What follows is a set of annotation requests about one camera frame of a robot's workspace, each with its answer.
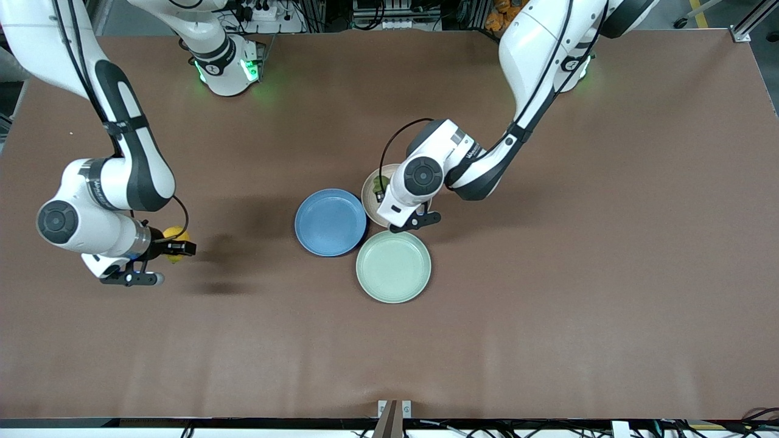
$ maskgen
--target lemon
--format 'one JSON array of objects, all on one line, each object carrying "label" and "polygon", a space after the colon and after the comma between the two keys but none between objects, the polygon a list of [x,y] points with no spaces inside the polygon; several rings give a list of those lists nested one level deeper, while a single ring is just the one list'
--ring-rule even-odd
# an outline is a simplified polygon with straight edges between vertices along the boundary
[{"label": "lemon", "polygon": [[[165,231],[162,231],[162,235],[164,237],[166,237],[166,238],[167,237],[173,237],[173,236],[177,235],[178,233],[182,232],[183,229],[184,228],[179,227],[178,225],[175,225],[173,227],[169,227]],[[184,231],[184,233],[182,235],[178,236],[176,238],[176,240],[185,240],[185,241],[189,242],[189,233],[187,231]],[[180,262],[184,258],[184,256],[172,256],[170,254],[165,254],[165,256],[167,257],[168,260],[171,261],[171,263]]]}]

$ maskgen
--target white robot link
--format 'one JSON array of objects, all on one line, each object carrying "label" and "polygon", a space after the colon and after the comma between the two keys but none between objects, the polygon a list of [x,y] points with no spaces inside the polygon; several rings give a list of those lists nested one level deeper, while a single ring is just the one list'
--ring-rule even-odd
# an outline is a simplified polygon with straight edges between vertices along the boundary
[{"label": "white robot link", "polygon": [[[97,44],[84,3],[0,0],[0,23],[22,66],[89,100],[114,146],[110,157],[65,168],[57,194],[38,211],[39,233],[81,253],[106,284],[161,283],[162,275],[146,272],[146,263],[163,253],[194,255],[196,246],[175,240],[178,235],[165,238],[123,211],[157,211],[171,197],[178,200],[175,181],[127,76]],[[141,271],[134,263],[143,263]]]},{"label": "white robot link", "polygon": [[[489,150],[451,120],[429,122],[411,141],[390,179],[379,214],[394,232],[437,223],[427,202],[443,187],[463,200],[483,200],[561,92],[584,76],[600,35],[617,38],[635,28],[658,0],[531,0],[500,40],[499,57],[516,100],[516,113]],[[424,205],[424,213],[417,209]]]},{"label": "white robot link", "polygon": [[234,96],[259,80],[265,46],[237,34],[219,21],[227,0],[128,0],[167,24],[195,58],[200,79],[215,94]]}]

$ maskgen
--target blue plate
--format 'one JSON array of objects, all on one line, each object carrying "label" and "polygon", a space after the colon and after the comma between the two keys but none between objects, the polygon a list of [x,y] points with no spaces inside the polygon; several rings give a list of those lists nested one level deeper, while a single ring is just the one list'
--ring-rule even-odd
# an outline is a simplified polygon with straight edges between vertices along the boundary
[{"label": "blue plate", "polygon": [[365,236],[368,219],[360,200],[341,189],[324,189],[306,198],[294,218],[298,241],[317,256],[348,253]]}]

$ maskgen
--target beige bowl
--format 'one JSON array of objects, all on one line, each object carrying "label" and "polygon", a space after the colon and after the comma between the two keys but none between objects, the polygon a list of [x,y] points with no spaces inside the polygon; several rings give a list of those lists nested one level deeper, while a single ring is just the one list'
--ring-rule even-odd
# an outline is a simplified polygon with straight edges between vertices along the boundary
[{"label": "beige bowl", "polygon": [[[392,179],[392,175],[400,167],[400,164],[385,164],[382,167],[382,176]],[[376,224],[383,228],[388,228],[390,223],[386,219],[379,216],[379,201],[376,200],[376,194],[373,192],[373,179],[379,176],[379,169],[376,169],[368,176],[368,179],[362,184],[362,192],[360,193],[360,201],[362,201],[362,208],[365,209],[365,213]],[[418,213],[425,211],[423,206],[420,206],[417,210]]]}]

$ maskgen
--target light green plate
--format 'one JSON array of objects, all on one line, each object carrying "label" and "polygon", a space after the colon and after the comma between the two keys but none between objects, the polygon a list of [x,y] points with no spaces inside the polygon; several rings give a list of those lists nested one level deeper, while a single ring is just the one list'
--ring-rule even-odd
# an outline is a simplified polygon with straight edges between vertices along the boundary
[{"label": "light green plate", "polygon": [[357,255],[357,279],[368,295],[397,304],[419,295],[430,280],[430,253],[410,233],[382,231]]}]

